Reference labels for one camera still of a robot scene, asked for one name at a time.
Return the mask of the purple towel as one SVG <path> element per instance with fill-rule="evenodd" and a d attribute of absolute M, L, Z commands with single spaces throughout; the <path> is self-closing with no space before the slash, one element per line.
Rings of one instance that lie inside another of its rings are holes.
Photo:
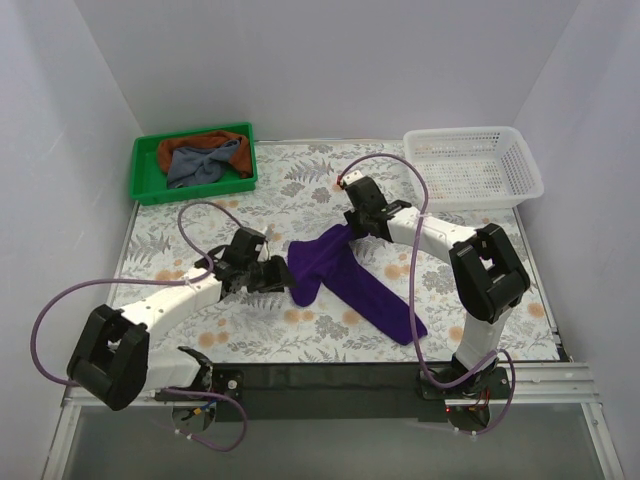
<path fill-rule="evenodd" d="M 358 263 L 350 245 L 354 239 L 349 226 L 334 225 L 315 240 L 290 243 L 294 303 L 311 305 L 325 286 L 391 340 L 412 343 L 408 304 Z"/>

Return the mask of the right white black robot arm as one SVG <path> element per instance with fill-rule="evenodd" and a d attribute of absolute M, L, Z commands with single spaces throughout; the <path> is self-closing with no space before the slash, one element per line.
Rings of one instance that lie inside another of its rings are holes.
<path fill-rule="evenodd" d="M 389 203 L 376 182 L 355 171 L 339 178 L 352 209 L 345 219 L 358 238 L 374 236 L 412 248 L 411 262 L 424 252 L 450 265 L 466 310 L 461 342 L 451 364 L 434 374 L 421 353 L 423 376 L 440 391 L 470 392 L 495 369 L 507 319 L 530 288 L 530 278 L 504 230 L 481 229 L 437 219 L 410 203 Z"/>

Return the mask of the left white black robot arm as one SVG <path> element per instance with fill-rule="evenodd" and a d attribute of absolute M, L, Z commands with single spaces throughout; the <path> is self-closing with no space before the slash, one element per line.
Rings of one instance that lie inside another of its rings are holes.
<path fill-rule="evenodd" d="M 177 389 L 193 398 L 215 391 L 214 366 L 206 355 L 191 347 L 160 353 L 151 347 L 195 313 L 241 290 L 295 287 L 286 260 L 266 249 L 264 233 L 241 227 L 229 244 L 196 261 L 177 285 L 118 309 L 96 307 L 71 356 L 68 376 L 114 411 L 147 391 Z"/>

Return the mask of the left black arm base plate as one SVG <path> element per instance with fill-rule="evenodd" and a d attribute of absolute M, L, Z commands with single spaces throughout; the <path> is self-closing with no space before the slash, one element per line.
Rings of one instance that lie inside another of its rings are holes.
<path fill-rule="evenodd" d="M 165 389 L 154 394 L 156 401 L 210 401 L 203 392 L 213 392 L 238 400 L 242 396 L 245 375 L 239 369 L 205 368 L 196 375 L 188 387 L 176 387 L 180 394 L 168 393 Z"/>

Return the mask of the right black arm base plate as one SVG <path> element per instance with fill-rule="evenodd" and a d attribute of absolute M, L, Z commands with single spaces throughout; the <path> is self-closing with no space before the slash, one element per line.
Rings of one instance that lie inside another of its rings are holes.
<path fill-rule="evenodd" d="M 443 389 L 430 382 L 421 373 L 419 393 L 425 400 L 506 400 L 511 391 L 505 368 L 496 367 L 489 373 L 478 373 L 464 383 Z"/>

